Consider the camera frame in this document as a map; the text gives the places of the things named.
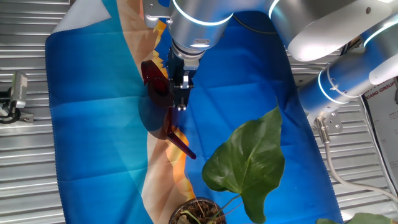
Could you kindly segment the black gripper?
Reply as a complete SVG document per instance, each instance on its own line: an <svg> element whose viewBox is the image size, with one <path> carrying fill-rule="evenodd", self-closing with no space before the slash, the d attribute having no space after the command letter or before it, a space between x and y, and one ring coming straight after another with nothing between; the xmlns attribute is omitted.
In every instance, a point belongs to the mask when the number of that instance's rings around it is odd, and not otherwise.
<svg viewBox="0 0 398 224"><path fill-rule="evenodd" d="M185 62L170 48L167 61L170 90L174 93L174 108L185 111L191 89L194 87L195 70L185 68Z"/></svg>

